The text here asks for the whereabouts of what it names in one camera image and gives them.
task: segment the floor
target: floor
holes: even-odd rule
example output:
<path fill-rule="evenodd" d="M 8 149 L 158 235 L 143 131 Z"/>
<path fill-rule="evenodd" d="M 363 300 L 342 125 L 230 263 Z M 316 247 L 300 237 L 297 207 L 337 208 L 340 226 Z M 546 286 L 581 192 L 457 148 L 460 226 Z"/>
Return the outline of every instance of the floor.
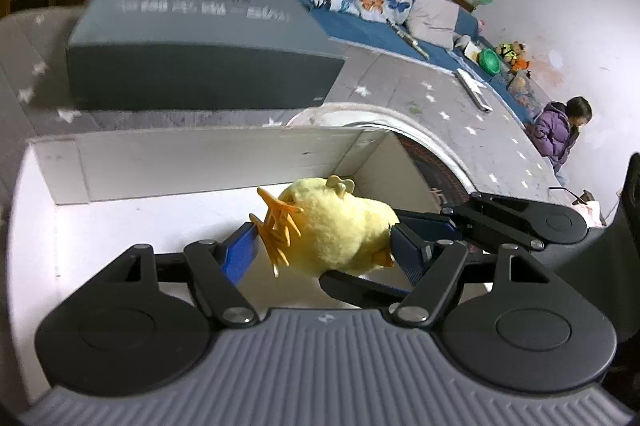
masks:
<path fill-rule="evenodd" d="M 300 111 L 163 111 L 80 113 L 68 106 L 64 46 L 81 8 L 21 12 L 0 21 L 0 255 L 6 209 L 25 140 L 38 135 L 207 125 L 283 126 Z M 349 59 L 327 101 L 391 109 L 430 131 L 457 158 L 476 189 L 548 200 L 557 185 L 535 148 L 500 99 L 482 114 L 451 75 L 422 64 L 343 44 Z M 322 124 L 321 111 L 305 113 Z M 5 280 L 0 275 L 0 398 L 10 409 L 26 405 L 10 341 Z"/>

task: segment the child's hair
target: child's hair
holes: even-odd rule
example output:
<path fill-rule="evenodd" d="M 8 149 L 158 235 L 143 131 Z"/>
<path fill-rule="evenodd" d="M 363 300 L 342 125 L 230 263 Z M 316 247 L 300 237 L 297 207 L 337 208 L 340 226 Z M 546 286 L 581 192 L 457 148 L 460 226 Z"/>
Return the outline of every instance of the child's hair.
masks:
<path fill-rule="evenodd" d="M 593 116 L 591 113 L 591 105 L 582 96 L 577 96 L 567 101 L 566 115 L 574 119 L 584 117 L 587 121 L 591 121 L 591 117 Z"/>

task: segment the cardboard box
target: cardboard box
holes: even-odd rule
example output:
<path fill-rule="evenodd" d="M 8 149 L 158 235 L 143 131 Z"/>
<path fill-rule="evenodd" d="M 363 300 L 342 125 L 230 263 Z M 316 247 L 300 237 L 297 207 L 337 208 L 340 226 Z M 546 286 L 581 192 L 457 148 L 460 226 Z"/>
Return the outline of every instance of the cardboard box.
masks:
<path fill-rule="evenodd" d="M 344 64 L 297 0 L 91 0 L 66 50 L 85 109 L 295 109 Z"/>
<path fill-rule="evenodd" d="M 433 194 L 393 133 L 357 128 L 158 129 L 30 141 L 15 188 L 8 243 L 12 335 L 31 400 L 48 388 L 33 339 L 40 321 L 129 246 L 156 253 L 222 241 L 303 177 L 353 178 L 356 193 L 399 209 L 437 212 Z M 345 307 L 317 279 L 266 253 L 239 284 L 264 315 L 270 307 Z M 372 279 L 408 289 L 399 268 Z M 189 299 L 186 288 L 163 287 Z"/>

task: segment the orange plush feet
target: orange plush feet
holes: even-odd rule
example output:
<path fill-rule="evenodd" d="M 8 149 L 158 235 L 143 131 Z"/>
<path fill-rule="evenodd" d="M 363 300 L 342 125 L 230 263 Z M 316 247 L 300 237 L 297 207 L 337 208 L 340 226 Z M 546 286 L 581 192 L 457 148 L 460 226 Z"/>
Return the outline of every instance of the orange plush feet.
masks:
<path fill-rule="evenodd" d="M 249 220 L 258 229 L 258 234 L 262 239 L 264 248 L 267 250 L 269 260 L 273 266 L 274 276 L 278 275 L 278 262 L 282 260 L 285 265 L 289 265 L 289 260 L 284 251 L 291 245 L 290 233 L 300 236 L 300 230 L 291 218 L 292 213 L 302 213 L 302 208 L 287 204 L 276 199 L 267 190 L 258 188 L 258 195 L 267 204 L 267 215 L 262 222 L 253 213 L 250 213 Z"/>

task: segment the toy figure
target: toy figure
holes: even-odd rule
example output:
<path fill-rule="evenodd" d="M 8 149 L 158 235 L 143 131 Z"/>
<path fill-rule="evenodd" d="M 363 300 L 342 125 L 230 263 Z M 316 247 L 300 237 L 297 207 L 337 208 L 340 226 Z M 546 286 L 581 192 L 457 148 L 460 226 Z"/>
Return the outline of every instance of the toy figure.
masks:
<path fill-rule="evenodd" d="M 527 46 L 520 42 L 513 42 L 512 44 L 500 44 L 495 48 L 498 56 L 501 56 L 514 72 L 520 70 L 526 70 L 529 68 L 529 61 L 526 60 L 526 48 Z"/>
<path fill-rule="evenodd" d="M 354 183 L 337 175 L 292 183 L 276 199 L 263 188 L 269 207 L 262 222 L 249 219 L 267 250 L 273 274 L 278 263 L 311 276 L 332 269 L 363 275 L 394 265 L 390 250 L 395 212 L 383 202 L 354 196 Z"/>

